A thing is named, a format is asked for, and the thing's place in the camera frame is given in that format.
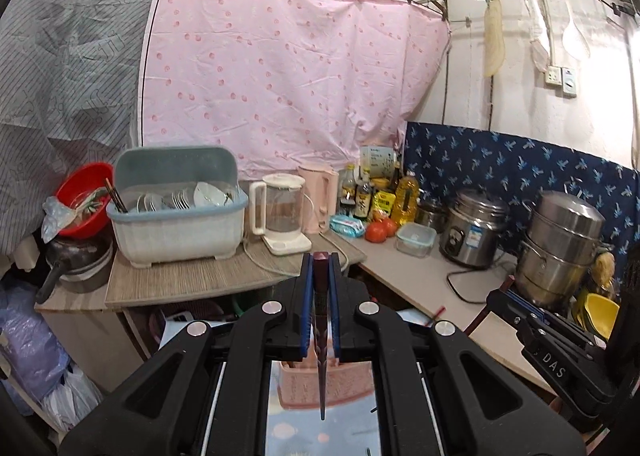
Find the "gray striped cloth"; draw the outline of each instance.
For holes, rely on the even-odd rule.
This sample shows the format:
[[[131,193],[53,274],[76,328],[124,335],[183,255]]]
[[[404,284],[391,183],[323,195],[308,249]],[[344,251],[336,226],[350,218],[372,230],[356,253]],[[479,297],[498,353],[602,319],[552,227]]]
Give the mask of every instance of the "gray striped cloth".
[[[11,0],[0,18],[0,253],[72,170],[126,146],[151,1]]]

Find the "white bowl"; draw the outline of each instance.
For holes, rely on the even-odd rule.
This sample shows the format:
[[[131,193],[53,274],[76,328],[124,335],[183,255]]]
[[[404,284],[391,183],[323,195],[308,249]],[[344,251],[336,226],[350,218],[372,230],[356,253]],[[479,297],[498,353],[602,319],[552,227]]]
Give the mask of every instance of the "white bowl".
[[[193,202],[197,207],[221,207],[227,200],[226,194],[219,188],[204,181],[196,185]]]

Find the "blue patterned cloth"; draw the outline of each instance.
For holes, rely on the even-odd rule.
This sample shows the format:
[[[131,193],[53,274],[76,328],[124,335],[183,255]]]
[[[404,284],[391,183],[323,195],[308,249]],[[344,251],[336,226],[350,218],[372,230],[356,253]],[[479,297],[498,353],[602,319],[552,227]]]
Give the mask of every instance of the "blue patterned cloth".
[[[614,245],[620,279],[629,246],[640,240],[640,190],[636,171],[567,147],[466,127],[409,122],[404,167],[428,197],[449,203],[457,190],[479,187],[509,204],[501,246],[517,254],[529,222],[522,202],[542,190],[577,195],[606,219],[601,239]]]

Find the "electrical outlet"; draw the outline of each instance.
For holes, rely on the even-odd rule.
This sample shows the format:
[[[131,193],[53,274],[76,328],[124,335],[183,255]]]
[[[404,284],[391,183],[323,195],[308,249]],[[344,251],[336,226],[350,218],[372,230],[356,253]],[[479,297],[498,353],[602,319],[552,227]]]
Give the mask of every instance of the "electrical outlet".
[[[562,73],[558,66],[549,66],[546,68],[545,84],[547,86],[562,86]]]
[[[564,96],[574,98],[578,96],[578,82],[575,77],[575,70],[562,68],[562,93]]]

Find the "pan handle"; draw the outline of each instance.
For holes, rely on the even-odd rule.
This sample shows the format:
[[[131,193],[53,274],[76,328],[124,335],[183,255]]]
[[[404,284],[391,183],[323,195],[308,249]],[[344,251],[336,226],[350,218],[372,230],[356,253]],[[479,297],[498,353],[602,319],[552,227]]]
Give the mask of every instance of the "pan handle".
[[[51,267],[51,271],[47,276],[47,279],[44,280],[44,284],[36,293],[36,303],[43,304],[50,296],[51,292],[53,292],[53,287],[60,279],[60,276],[65,275],[69,271],[69,263],[68,261],[56,261]]]
[[[596,243],[596,255],[600,255],[601,253],[605,253],[606,251],[611,251],[616,247],[616,245],[612,245],[611,243],[603,243],[602,241]]]
[[[526,211],[529,213],[529,215],[531,215],[531,213],[533,212],[533,201],[531,201],[531,200],[522,200],[522,206],[526,209]]]

